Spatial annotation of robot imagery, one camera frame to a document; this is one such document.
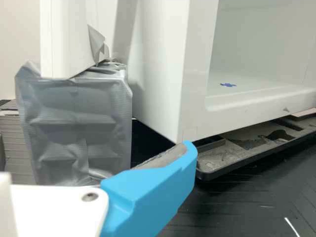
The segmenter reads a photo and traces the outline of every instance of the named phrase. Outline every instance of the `blue ink mark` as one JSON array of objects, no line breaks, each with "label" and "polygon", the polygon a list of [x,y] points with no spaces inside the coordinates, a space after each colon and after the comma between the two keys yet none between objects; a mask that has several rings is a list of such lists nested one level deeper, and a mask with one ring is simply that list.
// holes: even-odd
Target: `blue ink mark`
[{"label": "blue ink mark", "polygon": [[235,84],[230,84],[230,83],[221,83],[222,86],[226,86],[226,87],[233,87],[233,86],[237,86]]}]

